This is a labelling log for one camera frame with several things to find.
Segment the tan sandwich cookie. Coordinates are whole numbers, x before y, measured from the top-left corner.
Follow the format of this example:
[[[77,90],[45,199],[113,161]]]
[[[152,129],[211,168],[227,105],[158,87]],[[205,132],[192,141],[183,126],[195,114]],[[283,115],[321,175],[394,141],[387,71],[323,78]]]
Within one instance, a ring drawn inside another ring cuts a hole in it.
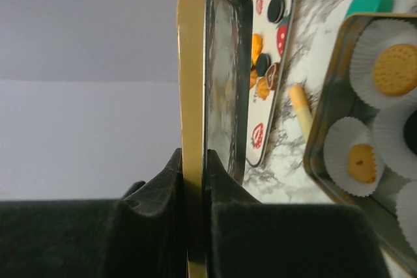
[[[373,67],[373,83],[387,96],[402,96],[416,88],[416,46],[396,44],[385,49]]]

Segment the gold cookie tin box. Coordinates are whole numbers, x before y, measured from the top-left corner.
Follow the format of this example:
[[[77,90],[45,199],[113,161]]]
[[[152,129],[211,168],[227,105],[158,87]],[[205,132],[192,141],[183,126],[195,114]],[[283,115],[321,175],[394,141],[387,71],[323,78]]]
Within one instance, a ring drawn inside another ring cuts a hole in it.
[[[349,63],[362,31],[371,22],[384,18],[404,20],[416,25],[416,15],[411,13],[359,13],[349,16],[341,24],[306,145],[304,168],[336,203],[361,208],[375,227],[385,251],[403,270],[415,277],[416,253],[401,233],[392,204],[374,196],[357,197],[348,194],[332,181],[324,166],[324,139],[333,123],[343,117],[354,117],[367,124],[377,114],[377,110],[361,101],[351,88]]]

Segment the black sandwich cookie bottom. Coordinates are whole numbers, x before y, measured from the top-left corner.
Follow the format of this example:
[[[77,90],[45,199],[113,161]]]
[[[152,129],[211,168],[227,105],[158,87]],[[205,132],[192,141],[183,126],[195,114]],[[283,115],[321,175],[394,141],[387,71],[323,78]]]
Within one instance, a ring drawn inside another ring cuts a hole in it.
[[[403,128],[403,138],[408,149],[416,154],[416,115],[411,115]]]

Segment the orange round cookie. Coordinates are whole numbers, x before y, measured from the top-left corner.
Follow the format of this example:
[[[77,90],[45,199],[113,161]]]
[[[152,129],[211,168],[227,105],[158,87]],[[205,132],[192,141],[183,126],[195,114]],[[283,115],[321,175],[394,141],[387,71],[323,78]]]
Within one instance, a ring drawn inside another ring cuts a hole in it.
[[[348,173],[358,182],[371,184],[376,180],[376,165],[373,149],[368,144],[351,147],[348,157]]]

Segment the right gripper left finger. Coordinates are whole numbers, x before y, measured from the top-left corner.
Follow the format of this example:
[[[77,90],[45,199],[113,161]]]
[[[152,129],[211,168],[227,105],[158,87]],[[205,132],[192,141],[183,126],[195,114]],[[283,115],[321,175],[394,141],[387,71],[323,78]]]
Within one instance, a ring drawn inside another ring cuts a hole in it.
[[[2,277],[185,277],[181,151],[120,199],[4,201]]]

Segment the silver tin lid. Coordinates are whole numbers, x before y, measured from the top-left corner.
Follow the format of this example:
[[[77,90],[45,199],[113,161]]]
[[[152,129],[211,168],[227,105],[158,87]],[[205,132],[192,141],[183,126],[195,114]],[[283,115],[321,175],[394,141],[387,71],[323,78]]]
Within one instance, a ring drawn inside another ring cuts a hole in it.
[[[177,49],[188,277],[212,277],[217,203],[243,197],[252,0],[178,0]]]

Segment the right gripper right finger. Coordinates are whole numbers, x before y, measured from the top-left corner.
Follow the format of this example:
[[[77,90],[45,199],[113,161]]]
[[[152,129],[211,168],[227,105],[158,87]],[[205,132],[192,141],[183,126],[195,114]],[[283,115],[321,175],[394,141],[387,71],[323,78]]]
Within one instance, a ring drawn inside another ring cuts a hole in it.
[[[209,277],[388,277],[377,237],[355,206],[263,204],[207,153]]]

